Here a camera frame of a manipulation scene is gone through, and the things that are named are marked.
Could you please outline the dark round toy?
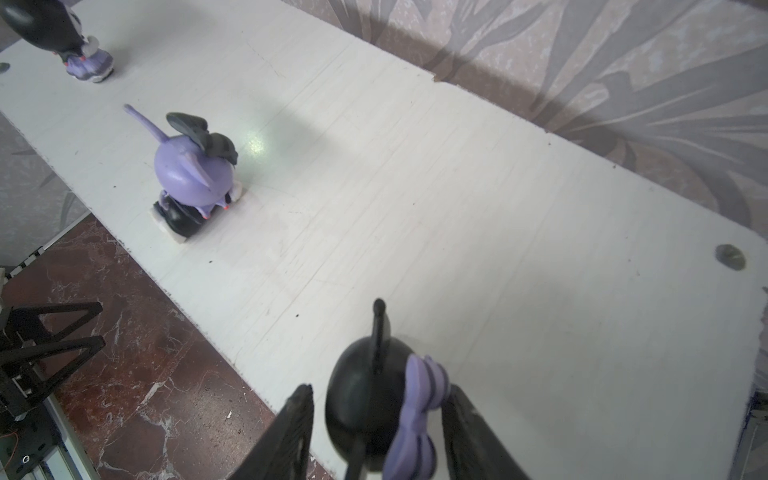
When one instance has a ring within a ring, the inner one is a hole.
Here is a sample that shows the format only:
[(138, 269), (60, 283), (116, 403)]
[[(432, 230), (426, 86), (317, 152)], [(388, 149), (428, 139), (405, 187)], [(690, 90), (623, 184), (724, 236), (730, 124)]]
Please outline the dark round toy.
[(346, 479), (431, 479), (437, 452), (428, 416), (451, 392), (445, 368), (390, 332), (386, 303), (373, 303), (372, 333), (339, 357), (327, 390), (325, 423)]
[(61, 1), (2, 1), (1, 18), (26, 42), (55, 54), (79, 81), (100, 83), (114, 71), (112, 55), (83, 34), (79, 17)]

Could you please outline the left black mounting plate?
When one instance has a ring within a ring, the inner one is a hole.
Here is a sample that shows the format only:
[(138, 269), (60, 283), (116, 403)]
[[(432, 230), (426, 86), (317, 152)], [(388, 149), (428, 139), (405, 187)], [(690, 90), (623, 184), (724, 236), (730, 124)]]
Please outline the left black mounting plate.
[(1, 478), (22, 479), (61, 444), (61, 434), (49, 409), (40, 405), (21, 420), (1, 412)]

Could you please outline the white two-tier shelf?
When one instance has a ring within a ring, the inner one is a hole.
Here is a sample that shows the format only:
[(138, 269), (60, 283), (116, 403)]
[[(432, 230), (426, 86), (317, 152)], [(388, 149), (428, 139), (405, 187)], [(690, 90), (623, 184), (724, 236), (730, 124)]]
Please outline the white two-tier shelf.
[[(534, 479), (724, 479), (767, 246), (280, 1), (84, 1), (94, 85), (19, 42), (1, 110), (258, 395), (322, 401), (383, 299)], [(166, 115), (238, 153), (229, 209), (151, 214)]]

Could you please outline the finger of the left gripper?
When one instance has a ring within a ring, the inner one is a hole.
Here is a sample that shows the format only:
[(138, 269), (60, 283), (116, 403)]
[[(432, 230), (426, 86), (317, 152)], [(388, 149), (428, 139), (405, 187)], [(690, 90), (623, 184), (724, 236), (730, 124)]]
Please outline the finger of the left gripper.
[(62, 341), (103, 311), (100, 302), (7, 306), (1, 311), (1, 347)]
[(1, 407), (36, 408), (105, 346), (101, 336), (1, 352)]

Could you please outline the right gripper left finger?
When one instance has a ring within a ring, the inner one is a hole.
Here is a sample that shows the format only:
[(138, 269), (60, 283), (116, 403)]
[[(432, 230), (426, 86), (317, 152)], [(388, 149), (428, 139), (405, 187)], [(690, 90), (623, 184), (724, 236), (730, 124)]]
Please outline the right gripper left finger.
[(305, 479), (313, 422), (313, 389), (300, 384), (229, 479)]

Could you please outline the purple figure toy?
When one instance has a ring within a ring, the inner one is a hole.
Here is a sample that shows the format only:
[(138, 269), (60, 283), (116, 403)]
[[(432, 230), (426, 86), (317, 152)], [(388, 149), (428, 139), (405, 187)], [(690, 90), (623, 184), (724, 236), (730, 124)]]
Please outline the purple figure toy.
[(185, 242), (215, 209), (227, 210), (240, 199), (243, 185), (234, 177), (238, 153), (229, 137), (210, 132), (204, 118), (181, 112), (166, 115), (178, 133), (169, 136), (133, 106), (124, 110), (158, 141), (154, 171), (161, 192), (151, 214), (174, 241)]

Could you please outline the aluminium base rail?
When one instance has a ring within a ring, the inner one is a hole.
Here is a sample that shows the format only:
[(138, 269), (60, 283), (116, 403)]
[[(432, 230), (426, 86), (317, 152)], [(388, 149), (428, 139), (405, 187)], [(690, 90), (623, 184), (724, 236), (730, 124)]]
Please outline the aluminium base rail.
[(1, 410), (1, 477), (98, 480), (99, 474), (51, 396), (18, 418)]

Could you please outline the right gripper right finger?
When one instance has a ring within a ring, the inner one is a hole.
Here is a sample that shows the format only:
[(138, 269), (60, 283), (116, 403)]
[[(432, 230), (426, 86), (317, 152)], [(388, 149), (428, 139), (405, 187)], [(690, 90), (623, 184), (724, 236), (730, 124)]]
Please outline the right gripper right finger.
[(451, 385), (441, 411), (451, 479), (529, 479), (458, 385)]

